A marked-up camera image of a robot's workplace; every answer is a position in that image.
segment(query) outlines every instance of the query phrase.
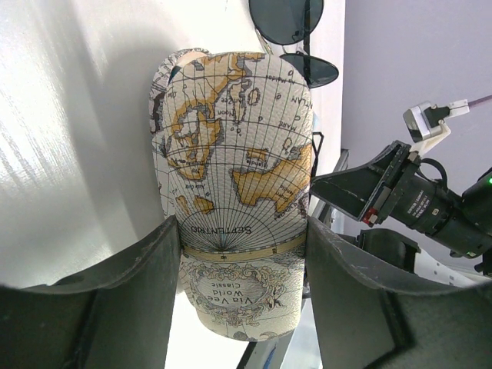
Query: dark lens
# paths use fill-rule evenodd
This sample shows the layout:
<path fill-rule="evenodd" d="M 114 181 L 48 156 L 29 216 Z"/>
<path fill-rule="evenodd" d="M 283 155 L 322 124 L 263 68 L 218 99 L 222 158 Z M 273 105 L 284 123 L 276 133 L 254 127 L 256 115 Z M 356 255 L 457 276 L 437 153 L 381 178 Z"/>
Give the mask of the dark lens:
<path fill-rule="evenodd" d="M 249 0 L 254 26 L 268 41 L 292 45 L 308 36 L 323 13 L 324 0 Z"/>
<path fill-rule="evenodd" d="M 283 54 L 281 58 L 302 74 L 309 88 L 327 85 L 338 78 L 337 67 L 325 60 L 302 54 Z"/>

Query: sunglasses lens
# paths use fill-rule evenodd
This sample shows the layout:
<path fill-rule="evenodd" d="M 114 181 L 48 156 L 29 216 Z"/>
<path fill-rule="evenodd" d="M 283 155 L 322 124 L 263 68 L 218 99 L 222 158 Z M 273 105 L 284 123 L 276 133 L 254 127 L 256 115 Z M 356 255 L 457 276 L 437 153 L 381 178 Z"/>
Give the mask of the sunglasses lens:
<path fill-rule="evenodd" d="M 254 26 L 268 41 L 292 45 L 308 36 L 321 18 L 324 0 L 249 0 Z"/>
<path fill-rule="evenodd" d="M 302 74 L 309 88 L 327 85 L 338 78 L 338 68 L 328 61 L 302 54 L 284 54 L 281 58 Z"/>

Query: gray wall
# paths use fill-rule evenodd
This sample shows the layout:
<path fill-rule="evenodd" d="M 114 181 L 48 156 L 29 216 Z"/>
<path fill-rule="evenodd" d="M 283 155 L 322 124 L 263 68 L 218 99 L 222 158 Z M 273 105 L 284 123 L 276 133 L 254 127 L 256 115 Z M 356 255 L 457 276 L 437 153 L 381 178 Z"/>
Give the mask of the gray wall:
<path fill-rule="evenodd" d="M 447 104 L 492 94 L 492 2 L 488 0 L 347 0 L 342 148 L 349 166 L 373 158 L 393 140 L 411 143 L 403 112 L 422 101 Z M 447 169 L 460 194 L 492 162 L 492 104 L 448 121 L 452 134 L 428 155 Z M 399 231 L 449 265 L 449 251 L 390 219 Z M 364 224 L 346 221 L 348 234 Z"/>

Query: map-patterned case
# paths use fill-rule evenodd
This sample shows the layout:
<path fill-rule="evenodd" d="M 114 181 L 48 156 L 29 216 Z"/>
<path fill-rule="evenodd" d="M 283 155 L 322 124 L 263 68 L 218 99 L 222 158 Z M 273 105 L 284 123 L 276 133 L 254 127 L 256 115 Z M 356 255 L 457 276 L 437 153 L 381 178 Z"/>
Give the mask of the map-patterned case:
<path fill-rule="evenodd" d="M 218 334 L 286 334 L 301 314 L 308 87 L 292 65 L 252 52 L 208 55 L 169 84 L 165 76 L 154 80 L 151 131 L 163 206 L 178 219 L 184 290 Z"/>

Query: sunglasses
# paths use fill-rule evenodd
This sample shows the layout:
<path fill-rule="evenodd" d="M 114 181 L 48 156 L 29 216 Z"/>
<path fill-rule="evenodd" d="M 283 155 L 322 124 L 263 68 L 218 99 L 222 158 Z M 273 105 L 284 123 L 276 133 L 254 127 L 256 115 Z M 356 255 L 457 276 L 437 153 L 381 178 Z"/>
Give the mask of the sunglasses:
<path fill-rule="evenodd" d="M 265 41 L 276 45 L 293 45 L 304 41 L 316 28 L 323 14 L 324 0 L 249 0 L 249 12 L 261 44 L 273 54 Z M 332 83 L 338 68 L 306 52 L 287 53 L 281 58 L 292 64 L 304 77 L 309 88 Z"/>

